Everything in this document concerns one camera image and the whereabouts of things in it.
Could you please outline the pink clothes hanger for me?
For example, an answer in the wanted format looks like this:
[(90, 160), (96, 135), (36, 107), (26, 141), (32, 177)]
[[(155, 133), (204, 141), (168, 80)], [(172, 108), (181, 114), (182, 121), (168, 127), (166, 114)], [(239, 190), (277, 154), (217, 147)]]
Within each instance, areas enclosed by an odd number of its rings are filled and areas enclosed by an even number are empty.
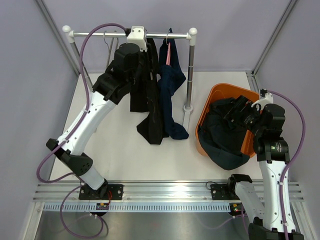
[(167, 66), (170, 66), (171, 65), (171, 43), (168, 42), (169, 40), (169, 33), (167, 33), (166, 37), (165, 37), (165, 45), (166, 45), (166, 61), (165, 61), (165, 64)]

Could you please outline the navy blue shorts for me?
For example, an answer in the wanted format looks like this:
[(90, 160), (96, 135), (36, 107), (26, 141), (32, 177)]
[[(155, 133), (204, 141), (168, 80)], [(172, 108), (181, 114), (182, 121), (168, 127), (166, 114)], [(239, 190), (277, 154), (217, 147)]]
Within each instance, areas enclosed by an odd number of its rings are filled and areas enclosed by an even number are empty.
[(186, 76), (182, 72), (176, 42), (168, 39), (171, 43), (171, 62), (166, 65), (167, 46), (165, 39), (159, 49), (159, 70), (160, 79), (157, 81), (159, 89), (159, 106), (162, 110), (164, 131), (166, 135), (174, 140), (185, 140), (189, 137), (185, 128), (174, 121), (172, 97), (180, 86), (186, 81)]

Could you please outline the black shorts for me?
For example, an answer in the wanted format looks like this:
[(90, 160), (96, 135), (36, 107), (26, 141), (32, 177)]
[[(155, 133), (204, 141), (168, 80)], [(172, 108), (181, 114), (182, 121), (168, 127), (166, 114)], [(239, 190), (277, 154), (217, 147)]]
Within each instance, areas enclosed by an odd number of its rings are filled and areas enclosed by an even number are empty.
[(168, 135), (164, 130), (164, 118), (159, 104), (160, 92), (157, 86), (159, 59), (156, 49), (156, 77), (141, 77), (137, 74), (137, 86), (130, 92), (130, 111), (147, 113), (147, 116), (137, 126), (137, 132), (151, 145), (160, 145)]

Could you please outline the dark teal shorts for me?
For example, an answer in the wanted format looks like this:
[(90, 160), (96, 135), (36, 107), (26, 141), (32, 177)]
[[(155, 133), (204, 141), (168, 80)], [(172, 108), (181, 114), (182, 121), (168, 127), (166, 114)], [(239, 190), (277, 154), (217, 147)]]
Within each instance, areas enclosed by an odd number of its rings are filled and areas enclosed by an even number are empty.
[(209, 158), (220, 168), (230, 171), (246, 164), (250, 156), (241, 152), (247, 130), (224, 119), (235, 98), (219, 99), (209, 105), (198, 139)]

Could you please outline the grey clothes hanger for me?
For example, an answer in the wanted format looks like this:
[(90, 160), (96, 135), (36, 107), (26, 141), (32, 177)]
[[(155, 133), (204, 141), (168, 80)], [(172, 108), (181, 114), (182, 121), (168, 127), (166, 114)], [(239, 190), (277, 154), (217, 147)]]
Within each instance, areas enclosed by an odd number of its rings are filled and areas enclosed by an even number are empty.
[(107, 68), (110, 65), (111, 54), (112, 54), (114, 43), (115, 43), (115, 47), (114, 47), (115, 50), (117, 50), (119, 47), (119, 38), (112, 37), (110, 43), (108, 43), (107, 42), (107, 32), (104, 31), (103, 32), (103, 41), (107, 46), (107, 60), (106, 60), (106, 66), (105, 66), (105, 68)]

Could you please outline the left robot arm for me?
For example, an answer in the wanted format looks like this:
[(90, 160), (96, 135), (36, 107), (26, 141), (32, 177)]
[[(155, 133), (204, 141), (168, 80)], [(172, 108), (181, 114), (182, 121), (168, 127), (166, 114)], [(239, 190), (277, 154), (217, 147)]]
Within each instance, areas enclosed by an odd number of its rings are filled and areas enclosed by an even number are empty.
[(147, 82), (155, 76), (158, 54), (154, 41), (148, 40), (145, 50), (134, 43), (123, 43), (114, 59), (100, 75), (89, 94), (89, 101), (69, 129), (58, 139), (49, 139), (48, 149), (73, 174), (84, 181), (83, 192), (93, 199), (111, 195), (108, 181), (95, 169), (93, 160), (84, 149), (101, 121), (124, 96), (130, 94), (130, 110), (148, 110)]

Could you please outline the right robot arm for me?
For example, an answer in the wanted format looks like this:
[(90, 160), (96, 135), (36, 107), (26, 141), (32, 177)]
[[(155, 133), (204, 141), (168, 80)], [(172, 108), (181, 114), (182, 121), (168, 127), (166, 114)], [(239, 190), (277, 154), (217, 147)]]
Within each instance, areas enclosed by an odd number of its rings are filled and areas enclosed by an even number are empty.
[(294, 223), (288, 189), (288, 170), (292, 159), (289, 146), (281, 136), (285, 109), (273, 103), (271, 93), (252, 102), (239, 96), (225, 119), (246, 128), (253, 134), (263, 180), (263, 200), (260, 200), (248, 175), (233, 174), (226, 186), (228, 196), (239, 198), (243, 214), (249, 220), (251, 240), (303, 240)]

